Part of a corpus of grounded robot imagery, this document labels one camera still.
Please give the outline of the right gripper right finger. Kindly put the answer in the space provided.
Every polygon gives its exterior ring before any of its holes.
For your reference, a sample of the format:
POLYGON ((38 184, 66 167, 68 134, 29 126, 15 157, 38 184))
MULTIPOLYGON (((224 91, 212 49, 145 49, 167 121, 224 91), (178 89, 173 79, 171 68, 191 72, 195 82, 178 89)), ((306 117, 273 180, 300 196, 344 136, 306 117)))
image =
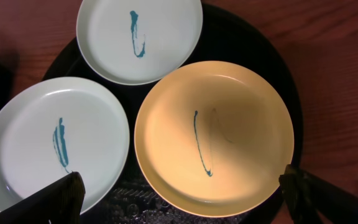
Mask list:
POLYGON ((358 223, 358 198, 339 187, 290 164, 279 183, 294 223, 358 223))

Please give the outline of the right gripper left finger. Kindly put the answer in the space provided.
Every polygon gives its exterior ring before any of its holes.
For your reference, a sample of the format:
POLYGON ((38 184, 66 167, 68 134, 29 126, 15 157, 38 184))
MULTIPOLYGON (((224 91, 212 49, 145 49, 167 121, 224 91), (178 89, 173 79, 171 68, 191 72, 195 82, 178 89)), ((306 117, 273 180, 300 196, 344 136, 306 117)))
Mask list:
POLYGON ((0 224, 79 223, 85 185, 71 172, 30 197, 0 212, 0 224))

